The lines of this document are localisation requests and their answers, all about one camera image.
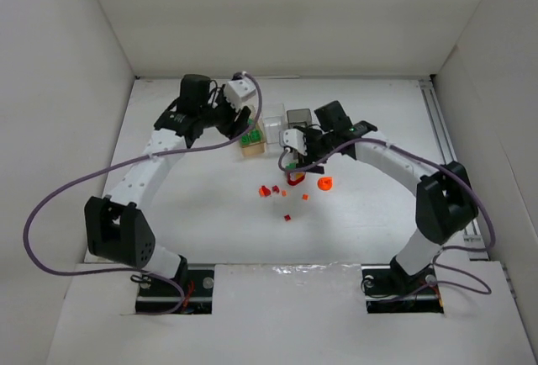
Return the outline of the red flower lego piece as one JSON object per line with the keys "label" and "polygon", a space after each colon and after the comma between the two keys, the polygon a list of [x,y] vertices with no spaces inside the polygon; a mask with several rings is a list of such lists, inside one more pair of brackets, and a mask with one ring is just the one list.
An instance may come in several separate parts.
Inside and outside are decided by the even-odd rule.
{"label": "red flower lego piece", "polygon": [[291,187],[295,187],[305,179],[305,172],[289,172],[287,174],[287,184]]}

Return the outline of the green long lego brick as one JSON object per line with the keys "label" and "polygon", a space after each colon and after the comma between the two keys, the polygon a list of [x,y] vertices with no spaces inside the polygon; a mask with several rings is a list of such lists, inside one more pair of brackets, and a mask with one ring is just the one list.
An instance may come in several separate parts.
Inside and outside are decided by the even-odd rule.
{"label": "green long lego brick", "polygon": [[244,135],[240,138],[240,145],[246,147],[251,143],[250,136]]}

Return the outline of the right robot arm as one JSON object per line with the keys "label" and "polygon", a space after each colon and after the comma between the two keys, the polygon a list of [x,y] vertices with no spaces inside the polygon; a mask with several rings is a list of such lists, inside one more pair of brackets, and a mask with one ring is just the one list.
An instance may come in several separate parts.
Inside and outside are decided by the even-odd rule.
{"label": "right robot arm", "polygon": [[338,101],[315,110],[317,124],[300,123],[283,136],[284,147],[297,153],[297,167],[324,173],[336,153],[374,167],[407,189],[415,198],[415,230],[374,284],[386,297],[398,297],[426,283],[426,273],[455,233],[479,213],[466,168],[457,161],[438,164],[403,151],[388,142],[368,121],[356,123]]}

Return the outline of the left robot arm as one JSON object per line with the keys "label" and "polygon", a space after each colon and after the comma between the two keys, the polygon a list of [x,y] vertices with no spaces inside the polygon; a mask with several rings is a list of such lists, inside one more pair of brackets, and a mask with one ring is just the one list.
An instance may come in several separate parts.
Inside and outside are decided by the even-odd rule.
{"label": "left robot arm", "polygon": [[235,74],[221,86],[210,77],[187,74],[179,94],[154,123],[141,161],[130,165],[103,197],[91,197],[84,216],[89,252],[111,262],[187,282],[187,259],[158,244],[144,211],[171,169],[193,152],[194,142],[215,128],[227,140],[243,136],[254,120],[246,101],[257,95],[253,79]]}

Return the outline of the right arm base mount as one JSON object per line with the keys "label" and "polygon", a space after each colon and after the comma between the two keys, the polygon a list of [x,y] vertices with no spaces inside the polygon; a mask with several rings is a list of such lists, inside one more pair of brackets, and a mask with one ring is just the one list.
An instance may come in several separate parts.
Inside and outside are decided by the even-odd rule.
{"label": "right arm base mount", "polygon": [[432,267],[401,278],[388,264],[368,264],[361,267],[361,275],[368,314],[444,313],[439,289],[428,284],[436,280]]}

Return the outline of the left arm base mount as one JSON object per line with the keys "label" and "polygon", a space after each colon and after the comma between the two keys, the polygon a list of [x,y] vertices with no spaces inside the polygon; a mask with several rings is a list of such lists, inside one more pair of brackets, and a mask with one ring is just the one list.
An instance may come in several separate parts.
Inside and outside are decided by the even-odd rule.
{"label": "left arm base mount", "polygon": [[147,315],[211,315],[213,310],[214,264],[193,264],[188,267],[187,282],[182,287],[184,298],[166,283],[142,274],[130,281],[138,287],[135,313]]}

